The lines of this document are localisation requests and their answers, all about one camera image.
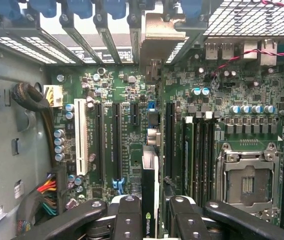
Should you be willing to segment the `installed dark RAM stick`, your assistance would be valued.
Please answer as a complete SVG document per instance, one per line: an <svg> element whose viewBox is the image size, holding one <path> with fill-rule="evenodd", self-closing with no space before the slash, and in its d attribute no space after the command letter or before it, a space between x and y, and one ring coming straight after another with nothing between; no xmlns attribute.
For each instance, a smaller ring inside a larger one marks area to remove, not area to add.
<svg viewBox="0 0 284 240"><path fill-rule="evenodd" d="M194 123L192 116L186 116L184 130L184 189L189 197L194 195Z"/></svg>

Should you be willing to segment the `long black expansion slot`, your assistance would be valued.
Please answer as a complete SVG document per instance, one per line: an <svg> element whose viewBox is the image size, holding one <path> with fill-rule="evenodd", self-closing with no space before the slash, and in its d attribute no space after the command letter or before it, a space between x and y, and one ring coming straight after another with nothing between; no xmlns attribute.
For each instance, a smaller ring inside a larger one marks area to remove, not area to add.
<svg viewBox="0 0 284 240"><path fill-rule="evenodd" d="M95 150L96 170L99 181L105 179L105 137L104 137L104 109L101 103L95 104Z"/></svg>
<svg viewBox="0 0 284 240"><path fill-rule="evenodd" d="M175 157L175 104L167 102L165 105L165 176L174 178Z"/></svg>

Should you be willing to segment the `white power connector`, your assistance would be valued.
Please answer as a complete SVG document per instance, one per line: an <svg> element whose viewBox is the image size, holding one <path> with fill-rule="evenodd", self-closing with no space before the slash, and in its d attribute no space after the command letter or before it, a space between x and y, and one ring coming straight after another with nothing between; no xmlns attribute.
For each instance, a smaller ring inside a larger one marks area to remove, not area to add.
<svg viewBox="0 0 284 240"><path fill-rule="evenodd" d="M63 88L59 85L44 85L44 97L49 107L60 108L63 106Z"/></svg>

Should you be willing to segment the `white PCI expansion slot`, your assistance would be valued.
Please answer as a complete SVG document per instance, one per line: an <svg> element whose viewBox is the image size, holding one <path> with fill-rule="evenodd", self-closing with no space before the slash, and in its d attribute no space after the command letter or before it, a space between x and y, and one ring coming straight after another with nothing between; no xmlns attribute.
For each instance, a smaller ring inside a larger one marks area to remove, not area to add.
<svg viewBox="0 0 284 240"><path fill-rule="evenodd" d="M74 99L74 126L75 126L75 159L76 174L85 176L89 171L88 164L88 130L86 116L86 100Z"/></svg>

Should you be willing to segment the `short black expansion slot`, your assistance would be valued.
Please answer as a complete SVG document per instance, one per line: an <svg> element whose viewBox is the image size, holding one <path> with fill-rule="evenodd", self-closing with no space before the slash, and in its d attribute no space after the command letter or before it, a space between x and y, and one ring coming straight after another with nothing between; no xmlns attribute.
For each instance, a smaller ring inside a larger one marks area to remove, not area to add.
<svg viewBox="0 0 284 240"><path fill-rule="evenodd" d="M138 103L130 104L130 121L133 126L140 124L140 109Z"/></svg>

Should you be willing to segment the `green motherboard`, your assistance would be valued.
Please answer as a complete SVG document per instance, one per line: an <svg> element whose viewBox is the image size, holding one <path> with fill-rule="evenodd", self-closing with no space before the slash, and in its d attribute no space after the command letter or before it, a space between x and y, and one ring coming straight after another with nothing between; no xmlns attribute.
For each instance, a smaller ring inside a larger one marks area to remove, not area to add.
<svg viewBox="0 0 284 240"><path fill-rule="evenodd" d="M203 49L192 49L176 65L163 66L160 85L161 119L163 124L163 154L160 168L160 197L157 237L169 235L166 196L164 193L165 116L166 103L175 104L175 147L173 176L176 195L185 193L185 117L193 117L194 164L193 197L202 207L215 199L215 178L218 147L227 142L232 147L276 144L284 152L284 46L279 47L275 66L261 66L257 59L245 62L243 56L230 60L206 60ZM142 156L147 136L147 107L154 101L154 87L147 86L145 75L135 65L61 66L51 70L52 85L62 87L63 106L53 112L55 160L63 166L66 190L59 200L62 208L70 210L86 201L99 199L111 203L116 196L136 195L142 198ZM74 99L86 100L88 173L77 175ZM95 135L95 104L104 110L104 181L98 180ZM113 187L113 134L112 104L121 105L122 176L123 194ZM131 124L130 105L138 103L139 125ZM196 122L201 123L200 203L196 200ZM214 184L213 198L208 199L208 138L209 122L214 127ZM204 122L207 123L207 195L203 202L203 143ZM282 226L284 155L280 158L279 217L270 222Z"/></svg>

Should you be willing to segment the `metal CPU socket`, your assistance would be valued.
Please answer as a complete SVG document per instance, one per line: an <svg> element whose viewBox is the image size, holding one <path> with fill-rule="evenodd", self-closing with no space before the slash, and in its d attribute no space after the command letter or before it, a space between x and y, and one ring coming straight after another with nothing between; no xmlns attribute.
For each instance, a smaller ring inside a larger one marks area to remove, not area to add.
<svg viewBox="0 0 284 240"><path fill-rule="evenodd" d="M224 142L217 149L216 200L272 223L280 215L280 157L277 145L241 146Z"/></svg>

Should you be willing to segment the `open black PC case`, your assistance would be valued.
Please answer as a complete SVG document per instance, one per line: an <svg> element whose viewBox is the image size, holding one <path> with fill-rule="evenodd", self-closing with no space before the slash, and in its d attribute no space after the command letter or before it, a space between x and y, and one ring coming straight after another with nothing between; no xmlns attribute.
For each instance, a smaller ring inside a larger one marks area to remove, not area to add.
<svg viewBox="0 0 284 240"><path fill-rule="evenodd" d="M66 174L55 158L54 110L44 97L57 67L141 67L146 14L184 14L181 0L126 0L126 16L112 19L104 0L91 0L92 17L80 19L67 0L56 0L56 16L46 18L29 0L0 0L0 240L36 240L36 227L65 213L59 200ZM163 66L175 66L206 44L245 41L284 46L284 0L202 0L197 18L176 23L185 39Z"/></svg>

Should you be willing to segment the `blue slot retention clip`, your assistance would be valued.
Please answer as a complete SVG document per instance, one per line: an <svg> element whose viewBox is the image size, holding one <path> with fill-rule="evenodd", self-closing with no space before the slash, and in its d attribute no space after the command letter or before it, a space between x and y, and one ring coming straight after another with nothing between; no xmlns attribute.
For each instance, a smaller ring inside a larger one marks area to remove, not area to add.
<svg viewBox="0 0 284 240"><path fill-rule="evenodd" d="M104 8L113 20L123 19L126 16L126 0L103 0Z"/></svg>
<svg viewBox="0 0 284 240"><path fill-rule="evenodd" d="M45 18L54 18L57 15L56 0L29 0L29 4Z"/></svg>
<svg viewBox="0 0 284 240"><path fill-rule="evenodd" d="M202 11L203 0L180 0L183 14L187 19L198 18Z"/></svg>
<svg viewBox="0 0 284 240"><path fill-rule="evenodd" d="M80 19L89 19L93 16L91 0L66 0L69 10Z"/></svg>

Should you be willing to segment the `expansion slot with blue latch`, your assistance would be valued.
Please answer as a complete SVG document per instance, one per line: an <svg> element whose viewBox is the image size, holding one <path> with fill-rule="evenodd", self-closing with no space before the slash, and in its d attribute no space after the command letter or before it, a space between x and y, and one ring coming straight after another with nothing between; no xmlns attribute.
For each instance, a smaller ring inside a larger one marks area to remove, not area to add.
<svg viewBox="0 0 284 240"><path fill-rule="evenodd" d="M119 195L124 194L125 178L123 177L122 160L122 117L121 104L112 104L112 157L113 157L113 188Z"/></svg>

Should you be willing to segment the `metal rear port housing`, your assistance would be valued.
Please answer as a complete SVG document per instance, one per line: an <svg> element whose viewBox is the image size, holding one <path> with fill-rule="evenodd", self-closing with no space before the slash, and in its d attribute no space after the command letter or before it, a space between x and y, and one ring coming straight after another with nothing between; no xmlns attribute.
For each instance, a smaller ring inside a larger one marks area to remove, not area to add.
<svg viewBox="0 0 284 240"><path fill-rule="evenodd" d="M263 67L273 67L277 64L278 43L272 39L261 42L259 63Z"/></svg>
<svg viewBox="0 0 284 240"><path fill-rule="evenodd" d="M218 59L218 46L215 43L205 44L205 59L210 61Z"/></svg>
<svg viewBox="0 0 284 240"><path fill-rule="evenodd" d="M231 60L234 57L234 45L232 43L221 44L221 59Z"/></svg>
<svg viewBox="0 0 284 240"><path fill-rule="evenodd" d="M244 60L256 60L258 58L258 53L256 51L257 48L257 41L245 41L242 45L242 58Z"/></svg>

